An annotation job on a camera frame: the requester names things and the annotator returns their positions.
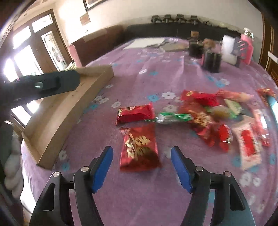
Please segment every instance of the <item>picture frame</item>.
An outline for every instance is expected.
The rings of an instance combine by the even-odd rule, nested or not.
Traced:
[[[86,12],[91,10],[92,8],[98,6],[99,4],[105,2],[107,0],[83,0],[84,7],[86,9]]]

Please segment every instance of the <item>small bottle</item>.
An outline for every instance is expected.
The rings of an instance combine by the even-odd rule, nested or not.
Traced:
[[[253,47],[254,35],[253,33],[251,33],[250,29],[244,28],[244,33],[241,34],[241,40],[246,41],[248,43],[246,57],[242,61],[245,62],[247,65],[249,65],[254,51],[254,47]]]
[[[205,39],[204,53],[202,55],[201,67],[211,73],[218,73],[222,60],[221,45],[216,45],[215,41]]]
[[[191,39],[189,40],[189,55],[195,58],[202,58],[203,44],[199,42],[199,32],[191,31]]]

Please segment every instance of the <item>blue gripper pad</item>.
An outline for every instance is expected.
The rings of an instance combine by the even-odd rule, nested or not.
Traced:
[[[192,193],[193,187],[191,184],[190,174],[175,148],[171,149],[171,160],[178,174],[182,187],[189,193]]]
[[[102,188],[104,179],[106,177],[106,174],[109,170],[109,167],[112,163],[113,160],[113,148],[111,148],[110,146],[107,146],[104,150],[104,152],[106,151],[106,153],[104,153],[104,157],[101,156],[98,158],[95,166],[98,167],[94,173],[94,180],[93,180],[93,184],[91,186],[92,188],[92,192],[96,193],[98,191],[98,189]]]

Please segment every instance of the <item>candy wrapper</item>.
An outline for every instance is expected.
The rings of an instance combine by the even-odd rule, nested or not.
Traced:
[[[159,167],[155,125],[121,128],[124,138],[120,171],[139,172]]]
[[[276,94],[270,88],[258,89],[257,92],[258,92],[260,98],[262,99],[262,101],[264,102],[265,106],[269,106],[269,104],[266,100],[266,96],[272,96],[272,97],[276,98]]]
[[[224,151],[228,152],[230,149],[231,142],[233,141],[233,134],[231,129],[227,125],[222,124],[218,128],[218,133],[220,139],[219,146]]]
[[[231,92],[227,90],[220,89],[216,96],[222,97],[223,99],[229,99],[236,102],[247,102],[251,98],[253,98],[253,95],[247,94],[247,93],[237,93],[237,92]]]
[[[160,124],[170,124],[172,122],[187,122],[192,120],[193,117],[190,114],[175,114],[173,112],[161,112],[159,113],[154,120],[146,120],[157,122]]]
[[[249,108],[251,109],[255,118],[255,120],[253,120],[255,125],[254,130],[257,132],[259,139],[262,141],[262,145],[270,147],[269,130],[264,118],[264,114],[260,109],[253,109],[251,106],[249,106]]]
[[[216,130],[214,128],[215,121],[211,116],[207,115],[206,110],[195,100],[185,101],[180,108],[179,113],[191,114],[193,120],[189,121],[191,128],[204,140],[207,145],[212,147],[215,144],[217,137]]]
[[[234,124],[232,128],[239,142],[241,167],[243,170],[247,170],[262,162],[260,155],[262,151],[261,142],[257,140],[252,123],[246,117],[248,116],[244,116],[243,121]]]
[[[152,103],[142,106],[120,108],[116,125],[118,123],[134,122],[144,119],[154,119],[154,117],[155,113]]]
[[[193,99],[199,103],[202,106],[209,106],[209,107],[215,107],[219,105],[216,97],[214,94],[207,94],[203,92],[197,92],[197,91],[186,91],[184,90],[181,94],[181,100],[190,100]]]
[[[234,115],[238,116],[242,112],[243,109],[238,102],[228,99],[225,99],[224,101],[227,104],[227,106],[231,109]]]

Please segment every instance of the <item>green candy wrapper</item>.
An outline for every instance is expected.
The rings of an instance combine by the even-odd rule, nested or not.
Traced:
[[[170,124],[172,122],[187,122],[192,120],[191,114],[175,114],[173,112],[161,112],[154,120],[146,120],[149,122],[157,122],[160,124]]]

